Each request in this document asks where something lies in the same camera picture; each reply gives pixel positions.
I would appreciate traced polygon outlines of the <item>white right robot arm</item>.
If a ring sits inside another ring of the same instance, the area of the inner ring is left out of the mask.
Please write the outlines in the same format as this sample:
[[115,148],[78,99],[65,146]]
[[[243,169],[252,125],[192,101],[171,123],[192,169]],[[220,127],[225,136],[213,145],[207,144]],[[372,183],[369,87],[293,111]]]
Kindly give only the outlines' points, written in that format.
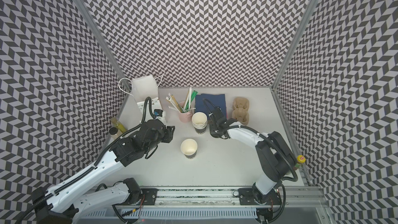
[[203,103],[210,118],[212,137],[238,140],[256,151],[263,171],[252,186],[254,200],[258,204],[267,203],[283,181],[298,181],[294,153],[280,133],[260,133],[235,119],[227,119],[221,108],[210,100],[204,99]]

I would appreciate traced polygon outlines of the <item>single paper coffee cup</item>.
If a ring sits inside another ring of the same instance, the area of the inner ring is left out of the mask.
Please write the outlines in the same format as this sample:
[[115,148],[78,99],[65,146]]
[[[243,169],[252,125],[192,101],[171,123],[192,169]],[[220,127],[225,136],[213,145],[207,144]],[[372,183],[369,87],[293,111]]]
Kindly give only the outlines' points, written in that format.
[[193,159],[198,150],[198,144],[193,139],[186,139],[180,145],[180,150],[188,159]]

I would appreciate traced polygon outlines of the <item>beige pulp cup carrier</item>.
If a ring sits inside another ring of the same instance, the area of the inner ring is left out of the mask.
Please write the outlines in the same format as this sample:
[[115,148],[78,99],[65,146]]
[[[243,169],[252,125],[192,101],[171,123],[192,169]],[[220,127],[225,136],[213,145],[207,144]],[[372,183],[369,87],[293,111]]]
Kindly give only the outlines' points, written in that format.
[[250,102],[247,98],[236,97],[233,101],[232,118],[239,121],[243,125],[247,125],[249,122]]

